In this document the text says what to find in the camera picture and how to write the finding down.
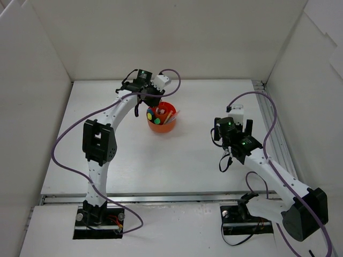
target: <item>white floor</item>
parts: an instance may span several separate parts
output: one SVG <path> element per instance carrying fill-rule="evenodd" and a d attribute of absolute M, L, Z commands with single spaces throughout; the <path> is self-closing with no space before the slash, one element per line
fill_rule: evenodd
<path fill-rule="evenodd" d="M 123 239 L 73 240 L 76 205 L 38 206 L 35 208 L 20 257 L 85 256 L 292 256 L 278 231 L 255 235 L 242 246 L 230 247 L 220 233 L 218 203 L 170 203 L 131 205 L 143 218 L 140 230 Z M 126 213 L 124 229 L 139 225 L 135 216 Z M 226 239 L 238 243 L 245 236 Z M 315 233 L 303 243 L 291 241 L 302 256 L 325 256 L 325 243 Z"/>
<path fill-rule="evenodd" d="M 73 85 L 60 134 L 83 116 L 110 105 L 119 81 L 76 81 Z M 176 81 L 167 87 L 171 92 Z M 218 163 L 223 150 L 210 136 L 215 117 L 226 117 L 226 106 L 236 96 L 252 91 L 250 80 L 186 80 L 180 90 L 164 101 L 180 114 L 173 131 L 156 134 L 150 130 L 142 104 L 140 116 L 130 111 L 116 131 L 118 151 L 112 160 L 107 192 L 120 194 L 242 192 L 249 191 L 244 176 L 249 171 L 238 161 L 221 173 Z M 237 101 L 244 105 L 245 119 L 253 119 L 253 136 L 263 141 L 266 128 L 255 95 Z M 63 164 L 88 172 L 82 152 L 83 126 L 77 126 L 57 147 L 56 157 Z M 251 176 L 255 190 L 264 184 Z M 85 195 L 87 181 L 50 163 L 41 193 Z"/>

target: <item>purple cable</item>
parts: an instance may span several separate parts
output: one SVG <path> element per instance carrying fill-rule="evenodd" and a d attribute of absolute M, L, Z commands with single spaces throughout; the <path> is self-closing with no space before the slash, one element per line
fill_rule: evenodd
<path fill-rule="evenodd" d="M 248 182 L 248 175 L 249 175 L 249 174 L 252 174 L 252 173 L 258 175 L 258 176 L 263 180 L 264 185 L 266 186 L 267 199 L 269 199 L 269 191 L 268 191 L 268 184 L 267 184 L 267 182 L 266 182 L 259 174 L 257 174 L 257 173 L 254 172 L 254 171 L 249 171 L 249 172 L 246 174 L 246 176 L 245 176 L 245 183 L 247 184 L 248 188 L 250 189 L 250 191 L 251 191 L 252 193 L 254 193 L 253 189 L 251 188 L 251 186 L 249 185 L 249 182 Z M 283 231 L 281 230 L 281 227 L 280 227 L 280 225 L 279 225 L 278 223 L 277 223 L 277 227 L 278 227 L 279 232 L 280 232 L 282 238 L 284 239 L 286 245 L 289 247 L 289 249 L 294 253 L 295 256 L 301 257 L 301 256 L 294 250 L 294 248 L 290 245 L 289 241 L 287 240 L 285 234 L 284 234 Z"/>
<path fill-rule="evenodd" d="M 176 70 L 173 70 L 173 69 L 164 69 L 164 70 L 160 71 L 160 73 L 162 73 L 162 72 L 164 72 L 164 71 L 172 71 L 172 72 L 174 72 L 174 73 L 177 75 L 177 77 L 178 77 L 178 85 L 177 85 L 177 87 L 176 87 L 176 89 L 175 89 L 174 91 L 172 91 L 171 93 L 166 94 L 166 95 L 151 95 L 151 94 L 145 94 L 145 93 L 130 93 L 130 94 L 124 95 L 124 96 L 122 97 L 122 99 L 125 99 L 125 98 L 127 98 L 128 96 L 131 96 L 131 95 L 142 95 L 142 96 L 150 96 L 150 97 L 158 97 L 158 98 L 162 98 L 162 97 L 166 97 L 166 96 L 171 96 L 171 95 L 173 95 L 173 94 L 176 93 L 176 91 L 178 91 L 178 89 L 180 88 L 180 85 L 181 85 L 181 76 L 180 76 L 180 74 L 179 74 Z M 127 210 L 127 211 L 129 211 L 129 212 L 131 212 L 131 213 L 133 213 L 133 214 L 137 217 L 137 219 L 139 219 L 139 221 L 140 221 L 140 223 L 141 223 L 140 226 L 138 226 L 138 227 L 136 227 L 136 228 L 133 228 L 133 229 L 130 229 L 130 230 L 128 230 L 128 231 L 122 232 L 122 233 L 120 234 L 120 235 L 123 235 L 123 234 L 127 234 L 127 233 L 129 233 L 129 232 L 135 231 L 135 230 L 137 230 L 137 229 L 140 229 L 140 228 L 144 225 L 144 222 L 143 222 L 142 218 L 141 218 L 135 211 L 131 210 L 130 208 L 128 208 L 128 207 L 126 207 L 126 206 L 120 204 L 119 202 L 115 202 L 115 201 L 109 199 L 108 197 L 104 196 L 102 193 L 100 193 L 99 190 L 94 186 L 94 183 L 93 183 L 92 179 L 91 179 L 89 176 L 83 174 L 81 171 L 78 171 L 78 170 L 69 168 L 69 167 L 67 167 L 67 166 L 65 166 L 65 165 L 63 165 L 63 164 L 61 164 L 61 163 L 59 163 L 58 160 L 57 160 L 56 157 L 55 157 L 55 150 L 56 150 L 56 147 L 57 147 L 58 143 L 59 143 L 59 142 L 61 141 L 61 139 L 64 138 L 64 136 L 67 135 L 74 127 L 76 127 L 78 124 L 80 124 L 81 122 L 85 121 L 86 119 L 90 118 L 91 116 L 96 115 L 96 114 L 99 114 L 99 113 L 101 113 L 101 112 L 103 112 L 103 111 L 106 111 L 106 110 L 112 108 L 113 106 L 115 106 L 115 105 L 117 105 L 118 103 L 120 103 L 120 101 L 121 101 L 121 100 L 118 100 L 117 102 L 115 102 L 115 103 L 113 103 L 113 104 L 111 104 L 111 105 L 109 105 L 109 106 L 107 106 L 107 107 L 105 107 L 105 108 L 103 108 L 103 109 L 101 109 L 101 110 L 92 112 L 91 114 L 88 114 L 87 116 L 83 117 L 82 119 L 78 120 L 77 122 L 75 122 L 74 124 L 72 124 L 70 127 L 68 127 L 68 128 L 67 128 L 67 129 L 66 129 L 66 130 L 56 139 L 56 142 L 55 142 L 55 144 L 53 145 L 53 148 L 52 148 L 52 150 L 51 150 L 51 159 L 54 161 L 54 163 L 55 163 L 57 166 L 59 166 L 59 167 L 61 167 L 61 168 L 63 168 L 63 169 L 72 171 L 72 172 L 74 172 L 74 173 L 76 173 L 76 174 L 78 174 L 78 175 L 83 176 L 85 179 L 88 180 L 89 183 L 92 184 L 92 187 L 93 187 L 94 191 L 96 191 L 96 193 L 97 193 L 99 196 L 101 196 L 101 197 L 104 198 L 105 200 L 107 200 L 107 201 L 109 201 L 109 202 L 111 202 L 111 203 L 113 203 L 113 204 L 115 204 L 115 205 L 117 205 L 117 206 L 119 206 L 119 207 L 121 207 L 121 208 L 123 208 L 123 209 L 125 209 L 125 210 Z"/>
<path fill-rule="evenodd" d="M 273 110 L 274 110 L 274 120 L 273 120 L 273 123 L 270 127 L 270 129 L 268 130 L 267 132 L 267 135 L 265 136 L 264 140 L 263 140 L 263 153 L 264 153 L 264 156 L 265 158 L 268 160 L 269 157 L 268 157 L 268 154 L 267 154 L 267 151 L 266 151 L 266 144 L 267 144 L 267 139 L 269 137 L 269 135 L 272 133 L 272 130 L 274 129 L 275 127 L 275 124 L 277 122 L 277 108 L 275 106 L 275 103 L 274 101 L 266 94 L 263 94 L 261 92 L 255 92 L 255 91 L 251 91 L 251 92 L 246 92 L 246 93 L 243 93 L 239 96 L 237 96 L 236 98 L 234 98 L 231 103 L 228 105 L 229 107 L 239 98 L 241 98 L 242 96 L 245 96 L 245 95 L 250 95 L 250 94 L 257 94 L 257 95 L 262 95 L 264 96 L 265 98 L 267 98 L 272 106 L 273 106 Z M 274 170 L 275 174 L 279 177 L 279 179 L 283 182 L 283 184 L 292 192 L 292 194 L 295 195 L 295 197 L 299 200 L 300 203 L 302 203 L 305 208 L 309 211 L 309 213 L 313 216 L 313 218 L 315 219 L 315 221 L 318 223 L 319 227 L 321 228 L 321 230 L 323 231 L 323 234 L 325 236 L 325 239 L 326 239 L 326 242 L 327 242 L 327 254 L 326 254 L 326 257 L 330 257 L 331 254 L 332 254 L 332 243 L 331 243 L 331 239 L 330 239 L 330 236 L 326 230 L 326 227 L 324 226 L 324 224 L 320 221 L 320 219 L 318 218 L 318 216 L 315 214 L 315 212 L 311 209 L 311 207 L 300 197 L 300 195 L 297 194 L 297 192 L 295 192 L 293 190 L 293 188 L 287 184 L 287 182 L 284 180 L 284 178 L 282 177 L 282 175 L 278 172 L 277 168 L 274 166 L 274 164 L 269 160 L 269 165 L 272 167 L 272 169 Z M 284 239 L 285 243 L 287 244 L 287 246 L 292 250 L 292 252 L 297 256 L 297 257 L 301 257 L 293 248 L 292 246 L 290 245 L 290 243 L 287 241 L 284 233 L 282 232 L 281 230 L 281 227 L 278 225 L 278 229 L 281 233 L 281 236 L 282 238 Z"/>

